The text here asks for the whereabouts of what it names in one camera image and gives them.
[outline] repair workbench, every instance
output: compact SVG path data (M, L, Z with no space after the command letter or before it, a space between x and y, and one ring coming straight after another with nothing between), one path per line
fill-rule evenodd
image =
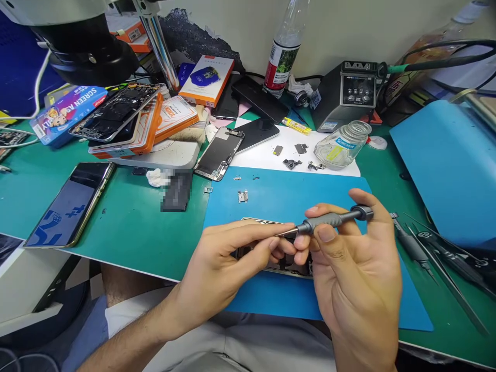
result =
M257 116L247 113L243 117ZM18 128L30 129L26 122ZM356 159L362 177L389 211L400 216L406 212L426 222L424 204L413 182L399 177L406 168L389 137L389 128L374 128L372 134L383 136L389 145L385 151L363 148ZM76 164L95 160L88 154L87 144L79 142L60 150L41 143L17 149L2 163L12 168L12 173L0 173L0 231L27 238ZM116 169L79 243L67 251L179 281L202 233L208 201L203 191L210 181L194 175L186 212L161 212L161 190L150 187L146 177L131 172L130 167ZM400 330L400 340L496 368L496 302L452 274L489 330L490 336L484 337L448 288L436 286L399 244L398 248L435 328L433 332Z

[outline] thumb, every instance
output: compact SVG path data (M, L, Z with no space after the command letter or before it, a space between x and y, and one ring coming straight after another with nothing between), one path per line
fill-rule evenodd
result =
M240 286L267 266L270 255L279 244L279 240L278 237L260 240L255 248L233 265Z
M318 225L314 237L326 261L336 274L343 293L349 296L359 296L364 289L365 281L362 273L346 247L345 239L338 235L329 225Z

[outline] wall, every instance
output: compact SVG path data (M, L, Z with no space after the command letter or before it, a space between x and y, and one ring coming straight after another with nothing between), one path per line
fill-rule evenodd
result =
M468 30L496 38L496 6ZM293 71L325 74L343 59L394 63L424 32L445 24L467 0L311 0L307 27ZM191 22L209 29L240 53L247 71L265 74L273 35L288 0L168 0L160 15L184 8Z

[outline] blue silicone mat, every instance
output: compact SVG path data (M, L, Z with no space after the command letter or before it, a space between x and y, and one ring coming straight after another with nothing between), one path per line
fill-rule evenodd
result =
M355 203L348 191L370 192L362 177L230 167L220 182L212 182L204 227L254 217L276 222L301 223L304 212L317 203L350 209ZM238 203L238 190L248 191L248 202ZM366 232L366 223L358 222ZM403 296L399 327L434 330L412 279L401 262ZM227 307L228 311L322 320L313 281L262 271L246 282Z

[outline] hand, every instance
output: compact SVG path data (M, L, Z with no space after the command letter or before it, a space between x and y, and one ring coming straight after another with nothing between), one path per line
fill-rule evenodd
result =
M349 195L374 211L367 234L360 233L355 221L338 227L339 234L329 225L319 225L312 237L300 238L295 246L308 246L312 253L315 292L337 348L338 369L344 350L359 362L360 370L391 371L398 349L401 298L393 221L374 196L360 189L350 190ZM318 204L305 215L313 218L329 212L346 210Z
M164 322L176 325L163 338L176 339L225 309L239 288L269 259L278 262L284 253L296 254L291 243L274 236L294 226L246 220L206 228L182 282L159 305L167 317ZM238 261L231 253L242 246L254 248Z

